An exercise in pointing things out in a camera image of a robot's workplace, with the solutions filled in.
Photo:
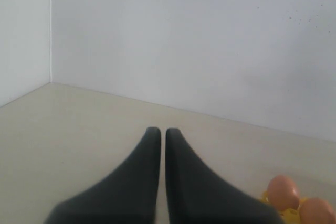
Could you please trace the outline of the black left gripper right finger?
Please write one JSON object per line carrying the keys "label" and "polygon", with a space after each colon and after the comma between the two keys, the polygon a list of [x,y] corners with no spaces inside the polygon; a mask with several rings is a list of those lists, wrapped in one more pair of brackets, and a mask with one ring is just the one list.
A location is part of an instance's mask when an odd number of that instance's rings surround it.
{"label": "black left gripper right finger", "polygon": [[166,131],[165,182],[170,223],[283,223],[273,207],[212,171],[176,128]]}

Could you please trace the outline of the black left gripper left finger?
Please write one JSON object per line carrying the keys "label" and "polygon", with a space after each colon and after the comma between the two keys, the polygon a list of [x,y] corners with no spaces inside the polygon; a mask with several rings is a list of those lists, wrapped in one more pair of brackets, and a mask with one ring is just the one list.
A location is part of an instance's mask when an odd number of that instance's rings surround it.
{"label": "black left gripper left finger", "polygon": [[154,223],[160,161],[161,132],[149,127],[111,174],[59,203],[45,223]]}

